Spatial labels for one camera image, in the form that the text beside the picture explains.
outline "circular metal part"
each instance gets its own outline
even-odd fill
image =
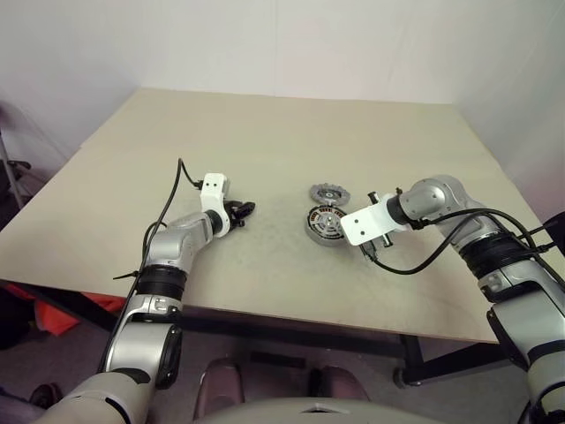
[[[316,184],[310,187],[310,197],[323,205],[343,206],[351,196],[339,185]]]
[[[305,229],[310,239],[322,246],[341,245],[345,236],[339,220],[345,212],[334,206],[317,206],[308,212]]]

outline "white wall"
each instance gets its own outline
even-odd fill
[[[4,0],[2,126],[50,175],[138,85],[452,102],[545,219],[565,209],[563,3]]]

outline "table caster wheel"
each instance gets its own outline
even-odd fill
[[[408,387],[419,387],[422,382],[405,382],[403,379],[404,368],[395,368],[392,374],[392,381],[398,389],[406,389]]]

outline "wooden table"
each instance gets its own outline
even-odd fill
[[[439,173],[460,178],[488,207],[539,225],[486,147],[448,105],[326,101],[141,89],[0,233],[0,277],[124,296],[147,225],[162,209],[182,157],[194,178],[226,174],[230,198],[256,201],[243,229],[199,254],[187,305],[361,329],[494,342],[487,301],[448,249],[428,269],[398,276],[352,246],[305,234],[312,184],[366,194],[408,189]],[[166,216],[200,209],[183,182]],[[380,258],[420,263],[442,241],[434,228],[395,234]],[[562,257],[547,259],[563,269]]]

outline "red object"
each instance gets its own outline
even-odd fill
[[[119,311],[125,304],[124,298],[116,296],[93,293],[82,294],[110,312]],[[76,318],[41,300],[35,301],[35,320],[40,329],[44,329],[56,336],[60,336],[79,323],[79,320]]]

